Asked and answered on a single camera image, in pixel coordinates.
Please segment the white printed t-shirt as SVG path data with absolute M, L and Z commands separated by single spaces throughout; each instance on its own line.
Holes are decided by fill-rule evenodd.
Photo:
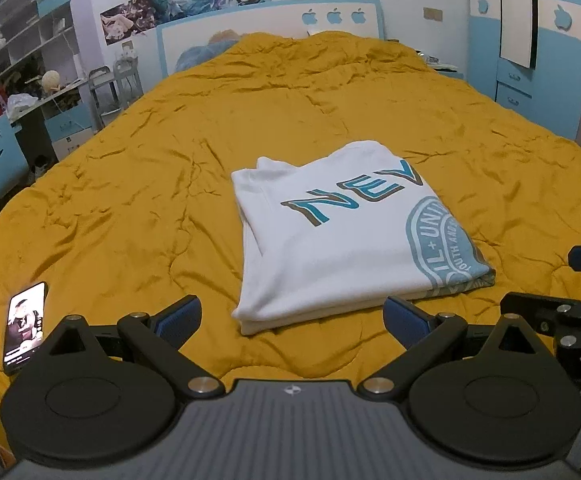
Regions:
M 406 159 L 357 141 L 303 166 L 267 157 L 232 174 L 245 335 L 495 282 L 465 230 Z

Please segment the black smartphone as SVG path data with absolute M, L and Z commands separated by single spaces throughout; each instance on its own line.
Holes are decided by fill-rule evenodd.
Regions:
M 42 344 L 46 296 L 48 284 L 40 282 L 10 298 L 3 352 L 3 367 L 7 376 L 18 372 Z

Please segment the mustard yellow bed quilt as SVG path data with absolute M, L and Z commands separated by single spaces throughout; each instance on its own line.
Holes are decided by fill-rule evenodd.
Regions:
M 581 300 L 581 148 L 432 70 L 396 42 L 255 34 L 170 76 L 0 212 L 0 402 L 7 305 L 48 284 L 44 325 L 95 325 L 202 300 L 185 356 L 219 377 L 360 382 L 402 351 L 377 309 L 252 337 L 232 312 L 243 275 L 232 173 L 294 165 L 352 141 L 407 159 L 487 259 L 495 284 L 427 300 L 491 324 L 507 292 Z M 0 422 L 0 444 L 6 437 Z

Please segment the blue white wardrobe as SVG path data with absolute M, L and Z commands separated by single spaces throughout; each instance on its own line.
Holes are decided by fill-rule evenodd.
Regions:
M 581 0 L 469 0 L 467 80 L 573 140 L 581 122 Z

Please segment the cluttered desk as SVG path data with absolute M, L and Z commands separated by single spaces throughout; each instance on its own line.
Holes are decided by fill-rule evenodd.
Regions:
M 48 168 L 95 136 L 88 81 L 78 78 L 10 118 L 30 170 Z

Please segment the white blue headboard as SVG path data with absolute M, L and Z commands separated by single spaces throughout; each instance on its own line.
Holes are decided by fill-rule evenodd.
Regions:
M 156 29 L 162 76 L 176 71 L 176 62 L 189 48 L 208 42 L 217 32 L 254 32 L 304 38 L 317 32 L 350 32 L 366 38 L 386 37 L 379 0 L 280 0 L 182 18 Z

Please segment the blue pillow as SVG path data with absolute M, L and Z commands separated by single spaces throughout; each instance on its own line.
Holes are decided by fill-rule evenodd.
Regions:
M 212 60 L 229 48 L 232 48 L 240 39 L 242 39 L 242 36 L 234 32 L 233 29 L 216 32 L 208 40 L 208 44 L 190 47 L 182 52 L 176 61 L 176 72 L 183 72 L 183 70 L 189 70 L 190 68 Z

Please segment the beige wall switch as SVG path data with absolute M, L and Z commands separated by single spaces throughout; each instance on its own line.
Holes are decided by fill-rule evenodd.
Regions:
M 442 22 L 443 21 L 443 11 L 436 8 L 428 8 L 425 6 L 423 9 L 423 16 L 425 20 Z

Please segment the anime wall poster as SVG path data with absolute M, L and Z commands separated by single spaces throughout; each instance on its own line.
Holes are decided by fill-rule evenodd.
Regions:
M 127 0 L 100 13 L 107 46 L 144 34 L 159 25 L 213 11 L 271 0 Z

